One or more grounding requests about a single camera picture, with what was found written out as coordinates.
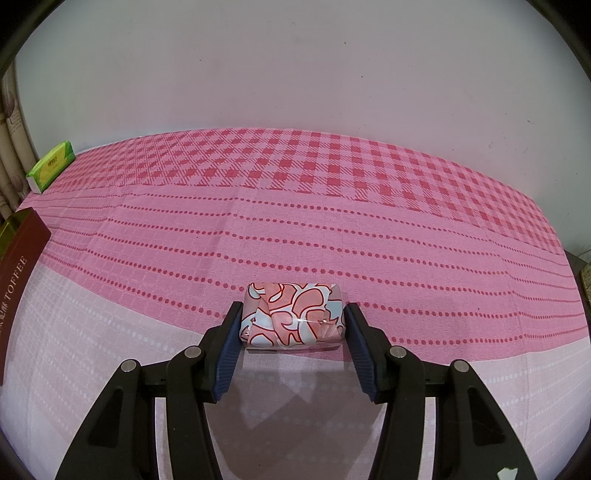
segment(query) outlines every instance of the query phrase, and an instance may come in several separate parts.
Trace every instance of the checkered pattern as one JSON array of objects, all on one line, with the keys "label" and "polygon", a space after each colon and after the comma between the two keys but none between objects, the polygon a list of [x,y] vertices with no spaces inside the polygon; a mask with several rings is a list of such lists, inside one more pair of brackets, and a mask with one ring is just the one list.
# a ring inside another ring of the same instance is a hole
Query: checkered pattern
[{"label": "checkered pattern", "polygon": [[126,140],[80,154],[50,194],[137,184],[343,197],[431,213],[561,253],[537,205],[496,180],[407,148],[318,132],[213,129]]}]

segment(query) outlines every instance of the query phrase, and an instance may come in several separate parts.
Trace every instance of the bed sheet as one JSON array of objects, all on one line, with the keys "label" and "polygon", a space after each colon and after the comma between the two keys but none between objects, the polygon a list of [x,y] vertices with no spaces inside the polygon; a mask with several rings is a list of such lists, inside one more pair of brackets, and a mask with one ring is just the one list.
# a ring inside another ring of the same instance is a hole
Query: bed sheet
[{"label": "bed sheet", "polygon": [[[472,362],[540,479],[589,427],[589,337],[556,233],[468,168],[341,135],[187,131],[82,153],[23,207],[52,238],[15,319],[0,424],[40,480],[121,361],[197,343],[250,281],[339,283],[392,343]],[[367,477],[384,410],[341,346],[243,353],[207,413],[224,478],[295,480]],[[159,404],[171,478],[164,425]],[[429,402],[425,479],[433,429]]]}]

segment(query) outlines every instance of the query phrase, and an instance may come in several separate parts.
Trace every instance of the white sticker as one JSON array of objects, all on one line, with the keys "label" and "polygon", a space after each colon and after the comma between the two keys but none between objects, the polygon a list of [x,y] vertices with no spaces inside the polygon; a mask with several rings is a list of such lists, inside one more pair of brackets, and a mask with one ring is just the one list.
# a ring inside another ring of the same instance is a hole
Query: white sticker
[{"label": "white sticker", "polygon": [[501,470],[499,473],[497,473],[497,477],[499,478],[499,480],[515,480],[515,477],[517,476],[517,471],[519,469],[518,468],[503,468],[503,470]]}]

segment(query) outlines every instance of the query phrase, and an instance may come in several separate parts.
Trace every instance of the green and yellow tissue pack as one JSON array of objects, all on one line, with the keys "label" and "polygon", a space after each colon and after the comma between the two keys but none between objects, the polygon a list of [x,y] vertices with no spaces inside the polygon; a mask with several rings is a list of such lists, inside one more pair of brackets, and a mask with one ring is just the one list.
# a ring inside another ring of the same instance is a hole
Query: green and yellow tissue pack
[{"label": "green and yellow tissue pack", "polygon": [[27,173],[27,181],[34,193],[43,193],[61,172],[76,159],[72,144],[68,141],[52,148]]}]

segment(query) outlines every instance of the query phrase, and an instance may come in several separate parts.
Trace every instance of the red toffee box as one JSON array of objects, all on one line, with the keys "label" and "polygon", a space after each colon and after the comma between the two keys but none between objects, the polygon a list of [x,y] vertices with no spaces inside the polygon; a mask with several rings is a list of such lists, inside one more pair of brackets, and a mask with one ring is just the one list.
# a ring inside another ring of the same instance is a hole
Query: red toffee box
[{"label": "red toffee box", "polygon": [[13,213],[0,226],[0,385],[4,383],[8,339],[14,316],[49,237],[49,228],[32,208]]}]

